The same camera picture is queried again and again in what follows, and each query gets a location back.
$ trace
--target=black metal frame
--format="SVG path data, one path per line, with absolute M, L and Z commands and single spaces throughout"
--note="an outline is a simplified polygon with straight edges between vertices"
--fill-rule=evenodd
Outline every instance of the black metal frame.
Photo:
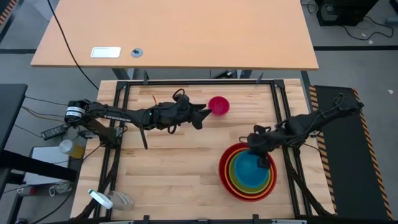
M 230 84 L 234 84 L 234 85 L 270 85 L 271 88 L 271 93 L 272 93 L 272 99 L 274 102 L 274 106 L 275 106 L 275 114 L 277 117 L 277 122 L 281 122 L 282 121 L 282 115 L 280 113 L 280 108 L 279 108 L 279 101 L 278 101 L 278 96 L 277 96 L 277 88 L 280 89 L 280 94 L 282 96 L 282 102 L 284 105 L 284 110 L 285 110 L 285 114 L 286 117 L 290 117 L 290 109 L 289 109 L 289 103 L 287 101 L 287 95 L 286 95 L 286 90 L 285 90 L 285 85 L 284 85 L 284 81 L 283 80 L 248 80 L 248 79 L 243 79 L 243 80 L 164 80 L 164 81 L 152 81 L 152 80 L 147 80 L 146 82 L 137 82 L 137 81 L 133 81 L 133 82 L 124 82 L 124 81 L 118 81 L 117 85 L 116 85 L 116 92 L 115 92 L 115 97 L 114 97 L 114 102 L 113 102 L 113 106 L 118 106 L 118 102 L 120 99 L 120 95 L 122 90 L 124 90 L 124 99 L 123 99 L 123 105 L 122 108 L 123 109 L 127 109 L 127 104 L 128 104 L 128 100 L 129 100 L 129 91 L 130 91 L 130 87 L 132 86 L 141 86 L 141 85 L 230 85 Z M 110 126 L 112 128 L 114 128 L 115 122 L 111 121 Z M 119 143 L 121 146 L 121 141 L 122 141 L 123 135 L 121 135 L 118 139 L 119 139 Z M 99 191 L 101 191 L 102 189 L 105 189 L 107 187 L 106 185 L 106 179 L 109 178 L 109 176 L 111 176 L 111 181 L 110 181 L 110 190 L 114 190 L 115 186 L 116 186 L 116 178 L 117 178 L 117 172 L 118 172 L 118 164 L 119 164 L 119 159 L 120 159 L 120 151 L 121 148 L 118 147 L 117 149 L 115 149 L 115 155 L 114 155 L 114 161 L 113 161 L 113 167 L 112 169 L 116 169 L 116 171 L 112 174 L 108 174 L 107 173 L 107 167 L 109 164 L 109 155 L 111 152 L 110 148 L 105 149 L 105 154 L 104 154 L 104 158 L 103 158 L 103 164 L 102 164 L 102 168 L 101 168 L 101 175 L 99 177 Z M 290 155 L 289 155 L 289 151 L 286 147 L 283 148 L 283 152 L 284 152 L 284 159 L 285 161 L 290 159 Z M 295 161 L 296 161 L 296 169 L 298 171 L 298 174 L 300 176 L 300 178 L 304 180 L 304 175 L 303 175 L 303 169 L 302 169 L 302 165 L 301 165 L 301 160 L 300 160 L 300 155 L 298 153 L 298 151 L 294 151 L 294 155 L 295 155 Z M 295 190 L 295 185 L 294 185 L 294 181 L 291 177 L 289 177 L 289 190 L 290 190 L 290 197 L 292 200 L 292 206 L 293 206 L 293 210 L 294 210 L 294 215 L 295 217 L 300 215 L 300 209 L 299 209 L 299 203 L 297 200 L 297 192 Z M 303 199 L 305 202 L 305 211 L 307 215 L 312 215 L 311 213 L 311 207 L 310 204 L 308 202 L 308 200 L 304 197 L 303 195 Z M 98 218 L 104 218 L 107 221 L 111 220 L 111 215 L 112 215 L 112 210 L 107 210 L 106 211 L 106 215 L 105 217 L 100 217 L 100 212 L 101 212 L 101 207 L 99 204 L 95 205 L 94 208 L 94 215 L 93 218 L 94 219 L 98 219 Z M 258 215 L 254 215 L 254 217 L 257 217 L 256 220 L 258 220 L 259 223 L 261 222 L 269 222 L 269 220 L 260 220 L 258 219 Z M 151 221 L 151 223 L 198 223 L 198 220 L 163 220 L 163 221 Z M 253 223 L 253 220 L 212 220 L 212 223 L 214 222 L 220 222 L 220 223 Z

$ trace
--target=light wooden desk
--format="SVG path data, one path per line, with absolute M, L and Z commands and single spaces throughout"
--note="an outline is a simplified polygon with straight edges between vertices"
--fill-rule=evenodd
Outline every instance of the light wooden desk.
M 298 0 L 61 0 L 55 13 L 82 67 L 318 69 Z M 122 50 L 91 58 L 93 47 Z M 76 66 L 55 19 L 31 65 Z
M 185 123 L 171 135 L 164 130 L 147 131 L 147 151 L 142 146 L 139 130 L 128 124 L 128 132 L 123 136 L 116 190 L 129 194 L 135 207 L 127 212 L 114 210 L 113 220 L 142 220 L 143 215 L 150 215 L 151 220 L 250 219 L 255 213 L 260 218 L 294 217 L 281 149 L 271 153 L 277 166 L 277 184 L 264 200 L 241 202 L 221 185 L 218 162 L 224 150 L 237 143 L 238 137 L 252 132 L 255 124 L 276 124 L 269 85 L 234 85 L 235 80 L 230 81 L 231 85 L 131 87 L 127 107 L 131 110 L 153 106 L 152 95 L 158 102 L 172 101 L 171 96 L 178 88 L 185 89 L 192 103 L 207 103 L 215 95 L 225 96 L 231 109 L 222 117 L 209 115 L 201 130 Z M 300 80 L 284 81 L 292 115 L 308 113 Z M 115 87 L 116 81 L 101 82 L 97 101 L 112 105 Z M 279 103 L 284 114 L 281 96 Z M 109 124 L 108 120 L 100 121 Z M 308 139 L 307 143 L 317 146 L 314 139 Z M 86 153 L 98 144 L 97 139 L 88 141 Z M 71 217 L 78 215 L 90 201 L 87 191 L 98 188 L 103 154 L 104 150 L 99 149 L 83 163 Z M 333 212 L 319 152 L 302 146 L 301 160 L 308 188 L 329 212 Z M 298 199 L 303 213 L 301 194 Z

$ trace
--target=hazard stripe tape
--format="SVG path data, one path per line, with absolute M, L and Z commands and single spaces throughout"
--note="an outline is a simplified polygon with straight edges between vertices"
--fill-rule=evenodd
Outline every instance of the hazard stripe tape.
M 314 86 L 309 86 L 309 89 L 310 89 L 310 98 L 311 98 L 312 109 L 314 111 L 316 111 L 319 108 L 318 98 L 317 98 L 317 89 Z M 325 139 L 323 138 L 323 132 L 318 133 L 317 143 L 318 143 L 318 149 L 320 152 L 320 157 L 322 160 L 323 171 L 324 171 L 325 177 L 326 177 L 326 182 L 328 183 L 330 198 L 333 203 L 333 209 L 335 210 L 335 213 L 337 213 L 337 206 L 335 203 L 335 196 L 333 195 L 334 190 L 333 190 L 333 184 L 331 182 L 330 166 L 329 166 L 328 154 L 326 152 Z
M 16 0 L 12 0 L 6 6 L 4 11 L 0 14 L 0 25 L 3 24 L 7 20 L 7 17 L 9 17 L 11 15 L 11 12 L 14 9 L 16 4 L 17 4 L 17 1 Z
M 354 91 L 355 96 L 357 97 L 357 100 L 359 100 L 358 92 L 355 89 L 353 89 L 353 91 Z M 391 213 L 391 208 L 390 208 L 390 205 L 388 203 L 387 194 L 386 194 L 386 191 L 384 190 L 384 184 L 383 184 L 383 181 L 382 181 L 379 165 L 377 164 L 376 154 L 374 153 L 373 143 L 371 141 L 371 136 L 369 134 L 368 125 L 366 124 L 365 116 L 363 115 L 362 112 L 360 112 L 359 116 L 361 117 L 362 127 L 364 129 L 364 134 L 366 136 L 366 141 L 368 142 L 369 154 L 370 154 L 371 159 L 372 159 L 374 172 L 376 173 L 377 182 L 379 183 L 380 193 L 381 193 L 381 197 L 383 198 L 383 201 L 384 201 L 384 206 L 386 208 L 386 213 L 387 213 L 387 216 L 390 218 L 390 220 L 393 220 L 392 213 Z

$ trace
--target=black device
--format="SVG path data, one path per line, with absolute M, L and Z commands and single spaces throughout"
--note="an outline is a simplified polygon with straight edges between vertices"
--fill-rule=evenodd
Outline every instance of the black device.
M 279 146 L 300 148 L 300 146 L 304 144 L 306 138 L 309 137 L 310 133 L 320 131 L 324 125 L 338 118 L 358 114 L 363 106 L 363 103 L 356 98 L 346 98 L 344 94 L 340 93 L 335 97 L 331 108 L 327 111 L 318 110 L 310 114 L 293 116 L 277 124 L 273 131 L 271 131 L 271 127 L 255 125 L 254 133 L 249 134 L 248 137 L 240 137 L 239 140 L 242 141 L 242 138 L 247 139 L 250 153 L 259 156 L 258 166 L 269 168 L 270 164 L 267 159 L 268 152 L 272 152 Z M 288 168 L 288 175 L 296 181 L 315 211 L 319 215 L 331 216 L 332 214 L 321 206 L 301 180 L 290 159 L 285 162 Z
M 144 147 L 148 149 L 144 130 L 167 129 L 173 134 L 177 125 L 180 126 L 185 122 L 192 123 L 196 129 L 201 129 L 202 121 L 211 113 L 211 110 L 203 110 L 206 107 L 204 104 L 191 104 L 184 89 L 177 90 L 172 98 L 175 103 L 164 102 L 139 110 L 124 110 L 88 100 L 69 101 L 65 122 L 73 127 L 82 125 L 99 136 L 102 146 L 110 148 L 116 148 L 119 144 L 116 130 L 103 126 L 95 119 L 106 118 L 132 123 L 140 129 Z
M 356 26 L 378 0 L 315 0 L 321 26 Z
M 57 137 L 61 134 L 65 134 L 67 132 L 68 128 L 70 128 L 69 124 L 61 124 L 58 127 L 51 128 L 46 131 L 42 131 L 41 134 L 42 134 L 43 139 L 46 141 L 46 140 L 52 139 L 54 137 Z

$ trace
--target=wooden desk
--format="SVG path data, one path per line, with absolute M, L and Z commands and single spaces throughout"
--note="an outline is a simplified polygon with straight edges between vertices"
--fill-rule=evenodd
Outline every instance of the wooden desk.
M 296 0 L 61 0 L 55 13 L 82 67 L 318 69 Z M 122 51 L 91 58 L 93 47 Z M 31 65 L 76 66 L 54 19 Z
M 292 114 L 308 113 L 300 80 L 286 79 L 285 85 Z M 115 86 L 115 81 L 103 81 L 97 100 L 112 105 Z M 218 178 L 218 161 L 225 149 L 237 143 L 238 137 L 252 132 L 254 124 L 276 124 L 270 86 L 132 86 L 128 109 L 153 106 L 152 95 L 158 102 L 170 101 L 178 88 L 184 88 L 193 103 L 207 103 L 211 97 L 223 95 L 231 103 L 230 112 L 223 117 L 209 115 L 202 130 L 183 124 L 173 135 L 164 130 L 147 131 L 148 151 L 142 146 L 139 130 L 128 125 L 128 132 L 123 136 L 116 190 L 129 194 L 135 207 L 130 212 L 114 211 L 112 219 L 142 220 L 143 215 L 150 215 L 151 220 L 250 219 L 254 213 L 260 218 L 293 218 L 281 149 L 271 153 L 277 166 L 277 184 L 264 200 L 241 202 L 225 191 Z M 108 120 L 101 119 L 101 122 L 109 124 Z M 316 146 L 314 139 L 307 143 Z M 88 141 L 86 153 L 98 144 L 97 139 Z M 90 201 L 87 191 L 98 188 L 103 154 L 104 150 L 99 149 L 81 168 L 72 217 Z M 319 152 L 303 146 L 301 160 L 308 188 L 329 212 L 333 212 Z M 301 194 L 298 199 L 303 213 Z

